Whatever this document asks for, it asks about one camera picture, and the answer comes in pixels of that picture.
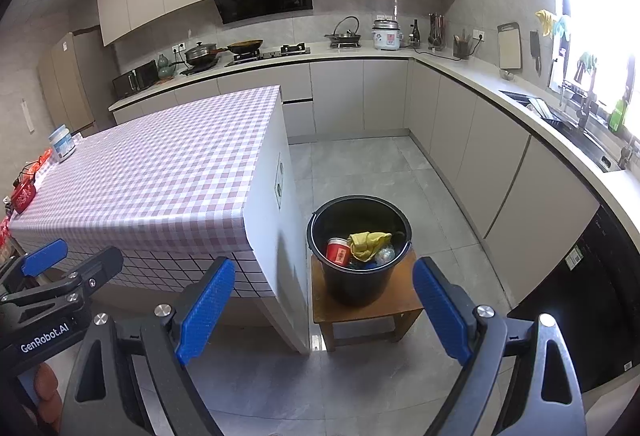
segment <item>gray tile floor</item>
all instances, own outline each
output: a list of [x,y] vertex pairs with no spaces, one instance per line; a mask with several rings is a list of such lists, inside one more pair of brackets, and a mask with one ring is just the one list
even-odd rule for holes
[[[508,311],[482,247],[410,138],[294,145],[290,152],[305,218],[345,194],[389,200],[407,215],[418,255],[433,257],[476,302]],[[311,334],[321,349],[314,324]],[[512,365],[504,362],[476,434],[491,434]],[[156,434],[171,434],[143,360],[136,370]],[[225,435],[417,436],[442,406],[460,366],[444,353],[423,314],[397,344],[310,356],[292,353],[271,328],[219,326],[189,372]]]

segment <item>checkered tablecloth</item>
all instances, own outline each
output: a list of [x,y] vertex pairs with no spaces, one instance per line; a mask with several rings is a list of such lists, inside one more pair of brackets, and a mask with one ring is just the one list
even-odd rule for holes
[[83,250],[251,250],[242,209],[278,92],[220,95],[88,137],[12,218],[12,235]]

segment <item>blue gripper pad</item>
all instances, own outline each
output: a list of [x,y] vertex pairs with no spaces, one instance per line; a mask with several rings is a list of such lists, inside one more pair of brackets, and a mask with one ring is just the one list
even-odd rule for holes
[[414,264],[414,289],[447,355],[464,366],[472,354],[466,323],[423,259]]
[[180,342],[175,349],[175,356],[182,365],[186,366],[189,360],[199,356],[204,349],[231,296],[235,281],[234,264],[225,259],[182,321]]
[[62,239],[50,242],[40,250],[33,252],[28,256],[24,256],[22,274],[24,276],[36,277],[47,268],[51,268],[57,262],[65,259],[67,253],[68,247],[66,246],[66,242]]

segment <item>black bucket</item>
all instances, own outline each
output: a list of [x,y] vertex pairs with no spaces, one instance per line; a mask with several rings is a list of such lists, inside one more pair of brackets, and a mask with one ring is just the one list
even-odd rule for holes
[[[352,270],[329,261],[327,242],[359,232],[389,232],[396,257],[370,270]],[[394,266],[411,248],[411,226],[406,216],[388,201],[373,196],[343,196],[329,201],[311,216],[306,242],[322,262],[329,294],[347,306],[365,306],[382,295]]]

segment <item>window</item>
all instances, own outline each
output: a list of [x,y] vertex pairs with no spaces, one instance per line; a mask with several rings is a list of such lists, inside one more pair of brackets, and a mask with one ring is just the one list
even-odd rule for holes
[[[598,58],[594,92],[611,111],[625,91],[630,55],[640,60],[640,0],[568,0],[571,39],[566,78],[572,80],[584,52]],[[590,78],[582,80],[586,89]],[[640,134],[640,94],[633,96],[625,125]]]

